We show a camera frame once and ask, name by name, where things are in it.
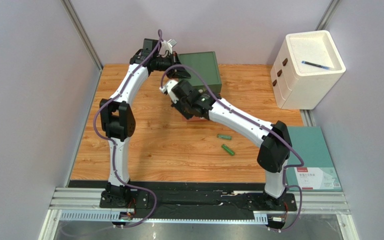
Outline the red drawer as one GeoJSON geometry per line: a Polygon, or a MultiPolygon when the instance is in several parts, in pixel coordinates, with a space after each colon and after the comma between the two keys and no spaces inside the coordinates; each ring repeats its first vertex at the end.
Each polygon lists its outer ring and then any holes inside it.
{"type": "Polygon", "coordinates": [[[207,119],[205,117],[199,117],[199,116],[192,116],[187,121],[189,122],[198,122],[198,121],[206,121],[207,119]]]}

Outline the green top drawer box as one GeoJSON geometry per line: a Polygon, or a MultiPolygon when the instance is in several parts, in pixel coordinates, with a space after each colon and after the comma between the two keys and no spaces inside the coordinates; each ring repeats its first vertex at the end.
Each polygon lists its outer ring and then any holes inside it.
{"type": "Polygon", "coordinates": [[[222,90],[222,79],[215,51],[182,53],[178,55],[182,65],[194,69],[216,94],[222,90]]]}

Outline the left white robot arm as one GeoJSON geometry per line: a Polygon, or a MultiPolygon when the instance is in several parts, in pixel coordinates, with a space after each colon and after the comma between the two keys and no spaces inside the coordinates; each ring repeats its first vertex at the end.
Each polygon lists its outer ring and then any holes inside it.
{"type": "Polygon", "coordinates": [[[102,99],[96,117],[100,117],[104,139],[110,147],[110,175],[104,193],[107,196],[127,199],[131,186],[128,185],[129,143],[136,128],[132,103],[140,87],[153,71],[166,71],[179,64],[173,47],[174,39],[157,40],[146,38],[143,47],[130,59],[128,71],[117,90],[102,99]]]}

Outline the green lipstick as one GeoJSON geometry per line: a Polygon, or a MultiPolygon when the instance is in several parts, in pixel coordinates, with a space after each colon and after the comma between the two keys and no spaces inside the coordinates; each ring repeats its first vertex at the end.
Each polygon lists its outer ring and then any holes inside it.
{"type": "Polygon", "coordinates": [[[226,151],[230,156],[234,156],[235,155],[235,152],[230,147],[228,147],[226,144],[222,144],[221,148],[224,151],[226,151]]]}
{"type": "Polygon", "coordinates": [[[217,134],[217,138],[231,141],[233,137],[226,134],[217,134]]]}

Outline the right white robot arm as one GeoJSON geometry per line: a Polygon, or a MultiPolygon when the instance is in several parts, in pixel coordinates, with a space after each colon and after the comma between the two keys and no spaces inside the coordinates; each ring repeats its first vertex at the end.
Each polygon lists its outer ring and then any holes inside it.
{"type": "Polygon", "coordinates": [[[257,163],[265,170],[265,193],[275,199],[285,193],[284,167],[288,163],[291,147],[285,123],[256,118],[211,90],[199,92],[185,80],[169,80],[160,87],[160,91],[170,97],[172,106],[186,119],[198,117],[222,124],[259,147],[257,163]]]}

